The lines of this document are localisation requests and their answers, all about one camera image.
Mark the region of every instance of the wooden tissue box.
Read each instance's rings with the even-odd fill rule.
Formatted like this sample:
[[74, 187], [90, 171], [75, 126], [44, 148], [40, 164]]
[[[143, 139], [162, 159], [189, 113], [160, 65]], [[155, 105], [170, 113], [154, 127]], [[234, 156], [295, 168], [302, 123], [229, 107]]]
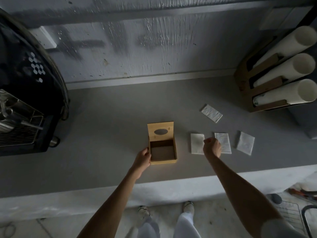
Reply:
[[151, 164], [176, 163], [174, 122], [148, 123]]

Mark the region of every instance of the shoe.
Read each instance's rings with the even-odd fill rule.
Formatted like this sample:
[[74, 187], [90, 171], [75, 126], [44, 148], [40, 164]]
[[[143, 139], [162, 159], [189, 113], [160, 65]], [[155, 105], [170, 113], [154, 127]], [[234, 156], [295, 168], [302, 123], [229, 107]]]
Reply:
[[141, 220], [151, 216], [149, 209], [144, 205], [139, 207], [138, 214], [139, 214]]
[[194, 204], [191, 201], [186, 201], [183, 204], [183, 212], [192, 214], [192, 216], [194, 216], [194, 212], [195, 212]]

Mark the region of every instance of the espresso machine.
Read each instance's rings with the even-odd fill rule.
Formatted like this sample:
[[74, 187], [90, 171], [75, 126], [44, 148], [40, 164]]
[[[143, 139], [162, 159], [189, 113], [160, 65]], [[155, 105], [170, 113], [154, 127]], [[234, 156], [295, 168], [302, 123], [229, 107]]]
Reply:
[[41, 44], [0, 9], [0, 156], [45, 152], [69, 115], [63, 77]]

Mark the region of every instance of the wooden cup holder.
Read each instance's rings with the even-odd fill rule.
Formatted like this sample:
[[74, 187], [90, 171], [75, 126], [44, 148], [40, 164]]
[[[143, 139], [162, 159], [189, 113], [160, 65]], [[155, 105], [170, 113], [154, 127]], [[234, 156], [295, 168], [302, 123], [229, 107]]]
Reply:
[[259, 45], [253, 52], [251, 52], [249, 55], [247, 55], [238, 65], [237, 70], [234, 73], [234, 78], [236, 80], [236, 83], [239, 87], [239, 90], [241, 92], [241, 95], [244, 99], [244, 102], [246, 104], [247, 109], [249, 112], [257, 112], [257, 111], [263, 111], [263, 110], [269, 110], [273, 108], [281, 108], [288, 106], [286, 100], [279, 100], [273, 103], [268, 103], [260, 106], [255, 106], [253, 104], [253, 98], [257, 95], [260, 95], [264, 92], [270, 91], [272, 89], [278, 88], [283, 85], [283, 76], [276, 77], [266, 83], [263, 83], [255, 88], [251, 87], [250, 80], [256, 81], [256, 77], [263, 76], [265, 73], [267, 73], [270, 69], [277, 66], [281, 62], [285, 60], [284, 57], [280, 57], [277, 54], [272, 55], [264, 62], [257, 65], [255, 68], [248, 68], [250, 66], [250, 59], [253, 58], [259, 51], [261, 51], [263, 48], [265, 48], [267, 45], [269, 45], [274, 39], [270, 39], [261, 45]]

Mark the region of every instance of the paper cup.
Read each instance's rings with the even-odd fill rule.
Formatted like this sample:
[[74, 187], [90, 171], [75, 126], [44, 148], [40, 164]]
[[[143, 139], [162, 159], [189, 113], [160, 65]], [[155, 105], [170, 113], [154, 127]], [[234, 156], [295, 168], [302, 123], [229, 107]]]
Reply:
[[289, 83], [253, 98], [253, 104], [260, 106], [286, 99], [289, 104], [307, 103], [317, 99], [317, 84], [310, 79]]
[[270, 70], [267, 74], [260, 77], [253, 84], [257, 87], [265, 82], [268, 82], [278, 76], [284, 76], [287, 79], [285, 83], [289, 83], [295, 79], [311, 74], [316, 67], [315, 59], [307, 54], [300, 53], [294, 57], [281, 63], [279, 66]]
[[256, 67], [275, 53], [280, 56], [291, 57], [311, 47], [316, 42], [317, 33], [315, 29], [309, 26], [298, 27], [268, 50], [253, 67]]

